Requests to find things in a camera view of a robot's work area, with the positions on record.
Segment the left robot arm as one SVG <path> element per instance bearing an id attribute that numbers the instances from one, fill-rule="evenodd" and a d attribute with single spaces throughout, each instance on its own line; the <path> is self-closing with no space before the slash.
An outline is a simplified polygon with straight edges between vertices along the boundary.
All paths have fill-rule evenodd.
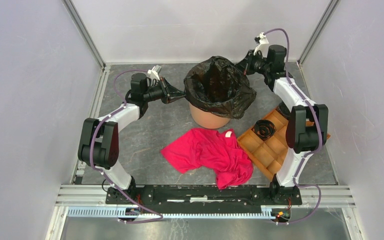
<path id="1" fill-rule="evenodd" d="M 121 130 L 142 118 L 150 102 L 160 100 L 170 104 L 185 97 L 183 91 L 159 75 L 160 71 L 159 65 L 148 71 L 131 70 L 130 90 L 120 107 L 102 117 L 87 118 L 82 125 L 78 159 L 103 175 L 111 187 L 118 190 L 117 196 L 125 204 L 136 200 L 137 190 L 134 178 L 118 160 Z"/>

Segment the orange trash bin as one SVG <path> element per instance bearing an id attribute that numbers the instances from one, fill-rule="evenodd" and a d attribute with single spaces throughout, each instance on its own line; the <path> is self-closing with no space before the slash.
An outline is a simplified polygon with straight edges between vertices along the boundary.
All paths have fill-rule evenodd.
<path id="1" fill-rule="evenodd" d="M 206 129 L 219 129 L 231 121 L 230 118 L 220 117 L 211 112 L 203 111 L 191 103 L 189 103 L 189 109 L 193 120 L 199 126 Z"/>

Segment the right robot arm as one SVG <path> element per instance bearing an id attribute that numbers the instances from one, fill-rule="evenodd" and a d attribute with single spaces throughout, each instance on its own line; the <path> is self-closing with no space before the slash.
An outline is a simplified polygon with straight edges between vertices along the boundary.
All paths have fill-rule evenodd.
<path id="1" fill-rule="evenodd" d="M 329 109 L 311 100 L 296 84 L 285 63 L 289 50 L 270 45 L 266 56 L 260 50 L 249 50 L 236 64 L 244 75 L 261 74 L 269 89 L 281 98 L 290 115 L 286 128 L 288 152 L 280 171 L 275 175 L 279 185 L 269 189 L 269 199 L 282 204 L 289 198 L 286 187 L 296 187 L 308 160 L 327 141 Z"/>

